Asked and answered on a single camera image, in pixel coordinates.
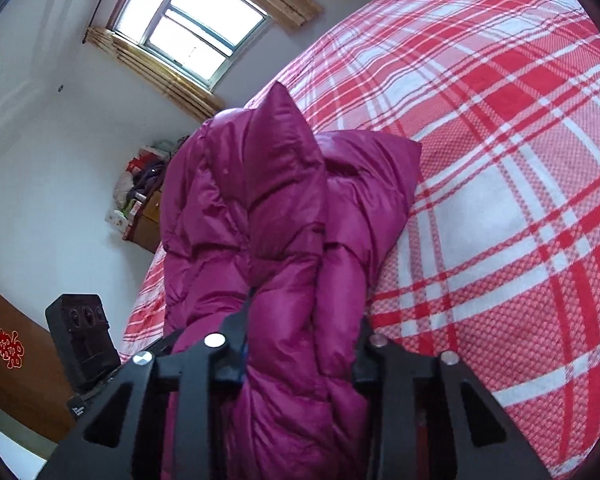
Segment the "beige curtain left of window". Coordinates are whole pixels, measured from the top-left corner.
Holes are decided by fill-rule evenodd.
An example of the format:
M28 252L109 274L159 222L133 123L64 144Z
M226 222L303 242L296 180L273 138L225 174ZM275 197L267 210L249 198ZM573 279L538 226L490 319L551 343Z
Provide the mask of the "beige curtain left of window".
M193 79L105 27L89 27L85 41L132 70L184 113L201 124L224 110L224 103Z

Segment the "clutter pile on desk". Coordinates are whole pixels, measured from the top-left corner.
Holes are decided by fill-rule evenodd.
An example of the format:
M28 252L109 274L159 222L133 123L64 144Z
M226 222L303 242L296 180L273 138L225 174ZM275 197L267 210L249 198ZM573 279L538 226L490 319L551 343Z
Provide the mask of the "clutter pile on desk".
M135 217L158 188L166 167L187 139L188 136L182 136L176 141L164 139L142 145L126 164L112 189L111 206L105 216L105 221L124 237L131 233Z

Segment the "magenta puffer down jacket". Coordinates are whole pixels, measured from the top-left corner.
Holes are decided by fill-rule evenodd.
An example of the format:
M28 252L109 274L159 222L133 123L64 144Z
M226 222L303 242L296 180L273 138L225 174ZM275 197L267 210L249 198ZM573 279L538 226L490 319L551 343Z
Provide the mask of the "magenta puffer down jacket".
M352 384L354 346L405 228L421 151L389 133L314 133L273 84L172 159L164 329L184 351L248 313L244 383L221 408L230 478L363 477L368 405Z

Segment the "wooden desk with drawers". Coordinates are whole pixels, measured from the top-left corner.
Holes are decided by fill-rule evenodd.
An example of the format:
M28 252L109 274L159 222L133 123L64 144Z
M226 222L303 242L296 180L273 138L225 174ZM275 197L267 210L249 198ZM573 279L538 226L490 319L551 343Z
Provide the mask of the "wooden desk with drawers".
M129 225L122 238L154 254L159 246L161 191L155 191L146 200L132 200Z

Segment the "brown wooden door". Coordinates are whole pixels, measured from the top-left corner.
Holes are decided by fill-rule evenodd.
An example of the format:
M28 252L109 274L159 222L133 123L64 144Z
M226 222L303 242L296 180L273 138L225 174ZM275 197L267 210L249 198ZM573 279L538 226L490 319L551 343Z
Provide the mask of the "brown wooden door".
M74 426L72 395L50 333L0 295L0 410L59 442Z

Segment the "red white plaid bedspread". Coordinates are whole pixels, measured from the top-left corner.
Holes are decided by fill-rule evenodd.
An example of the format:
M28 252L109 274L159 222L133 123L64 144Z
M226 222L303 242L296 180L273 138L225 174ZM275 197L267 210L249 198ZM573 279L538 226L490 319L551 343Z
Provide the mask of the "red white plaid bedspread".
M578 0L374 0L282 84L314 133L417 142L415 195L363 318L456 352L553 479L600 442L600 32ZM164 329L162 242L122 339Z

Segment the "far window with frame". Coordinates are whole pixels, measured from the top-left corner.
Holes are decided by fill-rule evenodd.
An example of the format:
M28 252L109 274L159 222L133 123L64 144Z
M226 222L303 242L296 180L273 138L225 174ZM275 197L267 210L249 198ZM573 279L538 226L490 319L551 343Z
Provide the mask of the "far window with frame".
M112 28L211 90L266 24L250 0L123 0Z

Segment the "red double happiness decal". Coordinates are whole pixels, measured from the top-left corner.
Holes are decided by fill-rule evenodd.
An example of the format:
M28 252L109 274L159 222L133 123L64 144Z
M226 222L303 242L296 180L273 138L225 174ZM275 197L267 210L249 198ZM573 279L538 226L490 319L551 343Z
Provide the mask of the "red double happiness decal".
M0 328L0 358L9 370L19 370L23 366L24 345L16 330L8 332Z

